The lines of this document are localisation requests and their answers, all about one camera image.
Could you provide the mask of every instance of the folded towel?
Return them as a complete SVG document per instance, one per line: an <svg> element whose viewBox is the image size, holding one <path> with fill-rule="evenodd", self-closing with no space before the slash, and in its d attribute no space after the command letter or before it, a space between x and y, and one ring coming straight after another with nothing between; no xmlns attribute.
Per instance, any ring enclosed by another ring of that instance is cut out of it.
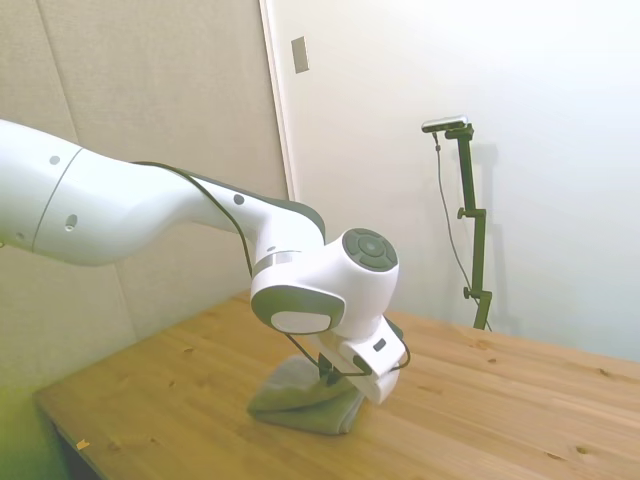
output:
<svg viewBox="0 0 640 480"><path fill-rule="evenodd" d="M328 382L309 360L294 356L267 379L247 411L262 422L339 435L351 430L363 399L346 378Z"/></svg>

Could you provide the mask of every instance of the wood grain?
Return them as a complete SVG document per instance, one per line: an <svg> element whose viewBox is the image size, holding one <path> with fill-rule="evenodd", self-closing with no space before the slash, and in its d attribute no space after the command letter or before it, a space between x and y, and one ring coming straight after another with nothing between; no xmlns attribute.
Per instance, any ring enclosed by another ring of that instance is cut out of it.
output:
<svg viewBox="0 0 640 480"><path fill-rule="evenodd" d="M390 314L413 361L352 433L245 412L295 350L238 296L38 392L108 479L637 480L640 365Z"/></svg>

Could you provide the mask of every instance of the door frame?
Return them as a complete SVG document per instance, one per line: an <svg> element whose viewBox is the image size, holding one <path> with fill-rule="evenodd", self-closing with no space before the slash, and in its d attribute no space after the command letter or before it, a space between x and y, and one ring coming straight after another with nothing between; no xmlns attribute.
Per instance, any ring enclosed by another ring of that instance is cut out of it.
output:
<svg viewBox="0 0 640 480"><path fill-rule="evenodd" d="M278 134L280 135L280 149L282 150L282 163L284 166L284 176L287 183L287 194L289 200L299 201L300 190L296 180L295 162L293 152L287 140L287 119L284 114L283 92L278 81L278 55L274 48L273 40L273 9L270 8L273 0L260 0L260 16L262 17L262 30L264 31L264 42L267 50L267 60L269 63L269 75L271 77L271 90L273 92L273 104L276 110L276 120L278 123Z"/></svg>

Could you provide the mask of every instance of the white wall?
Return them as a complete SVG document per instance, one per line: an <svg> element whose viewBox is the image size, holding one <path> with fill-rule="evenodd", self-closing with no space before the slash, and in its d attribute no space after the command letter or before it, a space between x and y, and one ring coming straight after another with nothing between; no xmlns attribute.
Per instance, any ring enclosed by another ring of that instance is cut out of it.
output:
<svg viewBox="0 0 640 480"><path fill-rule="evenodd" d="M394 308L471 325L427 119L464 113L489 210L494 329L640 360L640 18L612 0L265 0L299 199L330 239L355 226L401 258ZM304 35L311 69L295 75ZM455 145L443 149L450 210ZM453 220L471 268L471 221Z"/></svg>

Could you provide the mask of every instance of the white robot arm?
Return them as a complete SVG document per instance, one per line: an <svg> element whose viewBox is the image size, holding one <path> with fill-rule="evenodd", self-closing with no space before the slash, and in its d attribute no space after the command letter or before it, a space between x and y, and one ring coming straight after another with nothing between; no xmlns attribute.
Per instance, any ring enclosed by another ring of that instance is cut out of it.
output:
<svg viewBox="0 0 640 480"><path fill-rule="evenodd" d="M113 160L0 120L0 242L103 265L181 222L246 237L256 316L279 332L308 335L374 403L389 395L408 351L384 317L398 259L381 235L352 229L325 245L322 218L306 205L166 165Z"/></svg>

